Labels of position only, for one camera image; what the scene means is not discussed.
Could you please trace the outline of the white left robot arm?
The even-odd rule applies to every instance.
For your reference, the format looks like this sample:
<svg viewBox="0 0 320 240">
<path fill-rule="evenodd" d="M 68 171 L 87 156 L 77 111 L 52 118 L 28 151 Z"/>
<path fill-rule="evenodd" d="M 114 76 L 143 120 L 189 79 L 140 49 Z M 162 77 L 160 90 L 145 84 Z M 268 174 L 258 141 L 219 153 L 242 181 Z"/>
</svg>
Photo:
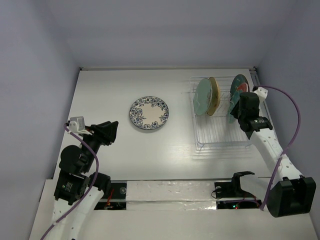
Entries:
<svg viewBox="0 0 320 240">
<path fill-rule="evenodd" d="M 118 121 L 106 121 L 86 126 L 82 116 L 64 124 L 66 133 L 80 144 L 68 145 L 60 153 L 51 224 L 41 239 L 80 239 L 88 216 L 111 192 L 111 178 L 99 172 L 97 154 L 101 146 L 115 142 L 118 125 Z"/>
</svg>

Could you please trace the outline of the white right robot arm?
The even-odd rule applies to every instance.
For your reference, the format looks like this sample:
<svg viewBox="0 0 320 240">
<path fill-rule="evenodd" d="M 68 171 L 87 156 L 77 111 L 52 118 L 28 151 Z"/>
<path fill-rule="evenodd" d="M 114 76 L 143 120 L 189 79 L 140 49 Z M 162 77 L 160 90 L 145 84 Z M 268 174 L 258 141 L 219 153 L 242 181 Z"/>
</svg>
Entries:
<svg viewBox="0 0 320 240">
<path fill-rule="evenodd" d="M 272 123 L 260 115 L 260 104 L 267 95 L 267 90 L 259 87 L 254 92 L 235 91 L 230 101 L 230 115 L 237 120 L 271 173 L 268 185 L 262 187 L 260 208 L 267 209 L 275 218 L 307 214 L 312 207 L 316 182 L 293 165 Z"/>
</svg>

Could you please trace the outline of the yellow cream plate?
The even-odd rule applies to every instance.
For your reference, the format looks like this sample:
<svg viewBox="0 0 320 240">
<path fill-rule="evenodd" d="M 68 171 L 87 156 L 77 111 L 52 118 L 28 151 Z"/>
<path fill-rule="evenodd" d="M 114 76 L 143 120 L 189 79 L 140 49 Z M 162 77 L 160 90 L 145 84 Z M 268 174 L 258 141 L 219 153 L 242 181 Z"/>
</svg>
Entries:
<svg viewBox="0 0 320 240">
<path fill-rule="evenodd" d="M 220 90 L 220 87 L 219 87 L 217 80 L 214 77 L 210 77 L 209 80 L 211 83 L 212 96 L 211 96 L 210 105 L 209 105 L 209 108 L 208 108 L 206 114 L 209 116 L 213 116 L 220 105 L 221 90 Z"/>
</svg>

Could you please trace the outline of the blue floral white plate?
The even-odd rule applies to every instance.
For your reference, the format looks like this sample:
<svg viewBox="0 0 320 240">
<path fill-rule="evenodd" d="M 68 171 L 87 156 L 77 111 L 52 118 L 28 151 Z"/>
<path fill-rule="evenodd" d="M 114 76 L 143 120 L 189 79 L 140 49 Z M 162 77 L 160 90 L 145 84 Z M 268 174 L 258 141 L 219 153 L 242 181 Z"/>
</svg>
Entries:
<svg viewBox="0 0 320 240">
<path fill-rule="evenodd" d="M 164 100 L 156 96 L 144 96 L 133 102 L 129 119 L 141 130 L 157 130 L 169 119 L 170 110 Z"/>
</svg>

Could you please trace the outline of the white foam strip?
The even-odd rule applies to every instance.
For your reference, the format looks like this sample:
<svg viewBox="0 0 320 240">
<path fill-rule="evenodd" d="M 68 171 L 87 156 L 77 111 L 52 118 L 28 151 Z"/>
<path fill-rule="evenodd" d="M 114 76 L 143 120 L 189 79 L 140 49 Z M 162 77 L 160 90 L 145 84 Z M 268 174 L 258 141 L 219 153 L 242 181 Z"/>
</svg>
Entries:
<svg viewBox="0 0 320 240">
<path fill-rule="evenodd" d="M 211 196 L 211 180 L 140 180 L 128 181 L 126 209 L 129 211 L 216 210 Z"/>
</svg>

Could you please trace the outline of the light green plate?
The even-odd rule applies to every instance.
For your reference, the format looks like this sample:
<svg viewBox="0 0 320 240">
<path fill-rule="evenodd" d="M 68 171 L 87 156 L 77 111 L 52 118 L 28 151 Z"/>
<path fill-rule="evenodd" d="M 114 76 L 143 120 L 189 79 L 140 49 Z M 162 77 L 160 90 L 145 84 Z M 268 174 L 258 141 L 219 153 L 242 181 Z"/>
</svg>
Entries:
<svg viewBox="0 0 320 240">
<path fill-rule="evenodd" d="M 204 115 L 211 103 L 212 85 L 208 78 L 203 78 L 197 85 L 193 96 L 193 108 L 197 116 Z"/>
</svg>

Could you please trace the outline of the dark teal brown-rimmed plate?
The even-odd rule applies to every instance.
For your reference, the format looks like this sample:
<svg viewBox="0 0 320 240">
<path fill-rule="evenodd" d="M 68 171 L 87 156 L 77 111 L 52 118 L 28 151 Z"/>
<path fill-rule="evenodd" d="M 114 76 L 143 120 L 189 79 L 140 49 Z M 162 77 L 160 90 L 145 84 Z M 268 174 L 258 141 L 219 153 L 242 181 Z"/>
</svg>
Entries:
<svg viewBox="0 0 320 240">
<path fill-rule="evenodd" d="M 230 95 L 233 96 L 236 92 L 249 92 L 249 83 L 243 74 L 238 74 L 232 81 L 230 87 Z"/>
</svg>

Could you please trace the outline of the aluminium table edge rail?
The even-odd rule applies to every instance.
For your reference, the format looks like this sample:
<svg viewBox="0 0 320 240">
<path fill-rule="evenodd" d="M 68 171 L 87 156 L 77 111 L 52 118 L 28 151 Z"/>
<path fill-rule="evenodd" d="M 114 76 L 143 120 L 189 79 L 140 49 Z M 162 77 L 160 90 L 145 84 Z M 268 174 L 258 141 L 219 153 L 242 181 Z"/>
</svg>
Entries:
<svg viewBox="0 0 320 240">
<path fill-rule="evenodd" d="M 257 69 L 255 67 L 250 68 L 249 72 L 250 72 L 250 76 L 251 76 L 253 85 L 254 86 L 260 85 L 261 82 L 260 82 L 260 79 L 259 79 L 259 76 L 258 76 L 258 73 L 257 73 Z M 269 120 L 271 119 L 270 113 L 269 113 L 269 110 L 268 110 L 268 106 L 266 105 L 266 101 L 265 100 L 260 104 L 260 111 L 261 111 L 261 115 L 263 117 L 266 117 Z"/>
</svg>

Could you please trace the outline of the red plate teal flower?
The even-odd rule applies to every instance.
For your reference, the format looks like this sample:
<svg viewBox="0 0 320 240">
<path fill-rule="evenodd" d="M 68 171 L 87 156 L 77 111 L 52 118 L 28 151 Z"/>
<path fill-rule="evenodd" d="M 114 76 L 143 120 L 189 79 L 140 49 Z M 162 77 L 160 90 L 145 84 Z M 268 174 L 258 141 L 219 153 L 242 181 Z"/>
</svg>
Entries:
<svg viewBox="0 0 320 240">
<path fill-rule="evenodd" d="M 249 92 L 249 84 L 247 82 L 235 81 L 231 84 L 230 88 L 230 101 L 227 112 L 227 119 L 229 124 L 233 124 L 236 120 L 233 115 L 231 115 L 232 110 L 240 100 L 240 93 Z"/>
</svg>

